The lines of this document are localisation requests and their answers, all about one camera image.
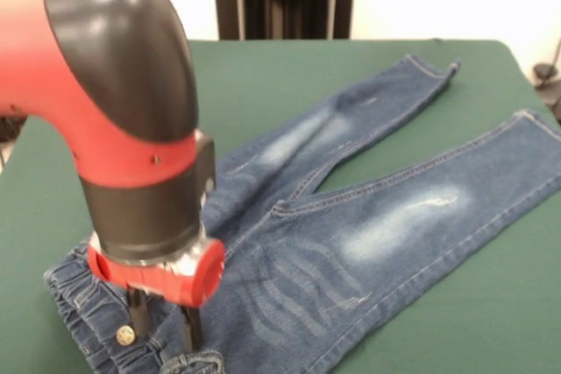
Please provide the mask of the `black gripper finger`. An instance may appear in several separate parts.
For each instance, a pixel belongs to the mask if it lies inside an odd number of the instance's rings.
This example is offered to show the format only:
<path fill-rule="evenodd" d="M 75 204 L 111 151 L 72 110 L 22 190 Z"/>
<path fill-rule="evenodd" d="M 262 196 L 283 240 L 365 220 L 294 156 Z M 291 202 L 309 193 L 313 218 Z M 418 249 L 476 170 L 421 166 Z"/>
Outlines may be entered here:
<path fill-rule="evenodd" d="M 203 341 L 202 321 L 198 307 L 181 307 L 187 349 L 200 349 Z"/>
<path fill-rule="evenodd" d="M 146 304 L 146 295 L 132 287 L 126 289 L 126 301 L 131 326 L 137 337 L 146 336 L 150 331 L 150 315 Z"/>

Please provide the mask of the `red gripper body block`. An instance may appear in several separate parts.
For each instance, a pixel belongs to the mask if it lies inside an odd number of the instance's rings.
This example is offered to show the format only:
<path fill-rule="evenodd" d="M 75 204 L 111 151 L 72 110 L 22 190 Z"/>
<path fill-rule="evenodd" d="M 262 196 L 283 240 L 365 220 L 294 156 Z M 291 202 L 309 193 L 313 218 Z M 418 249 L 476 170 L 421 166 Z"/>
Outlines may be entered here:
<path fill-rule="evenodd" d="M 200 236 L 175 261 L 157 265 L 125 265 L 102 254 L 98 238 L 88 244 L 90 270 L 101 280 L 124 289 L 156 294 L 184 307 L 201 307 L 218 289 L 224 274 L 225 248 L 221 241 Z"/>

